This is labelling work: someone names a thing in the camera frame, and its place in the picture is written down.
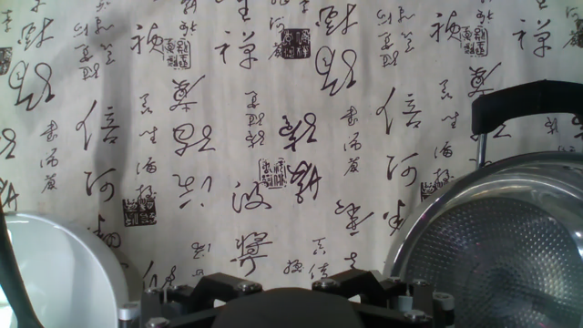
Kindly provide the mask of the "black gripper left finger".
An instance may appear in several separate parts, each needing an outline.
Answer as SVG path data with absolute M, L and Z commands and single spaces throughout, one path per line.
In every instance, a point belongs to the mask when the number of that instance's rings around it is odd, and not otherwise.
M 217 300 L 227 303 L 262 291 L 258 282 L 220 272 L 202 277 L 194 287 L 148 287 L 118 308 L 118 327 L 209 327 L 218 315 Z

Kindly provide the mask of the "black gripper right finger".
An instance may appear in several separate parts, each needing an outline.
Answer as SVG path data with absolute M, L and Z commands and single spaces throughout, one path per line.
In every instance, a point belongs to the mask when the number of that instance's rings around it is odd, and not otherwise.
M 353 327 L 455 328 L 454 296 L 425 280 L 350 269 L 313 282 L 312 290 L 340 299 L 339 315 L 354 319 Z

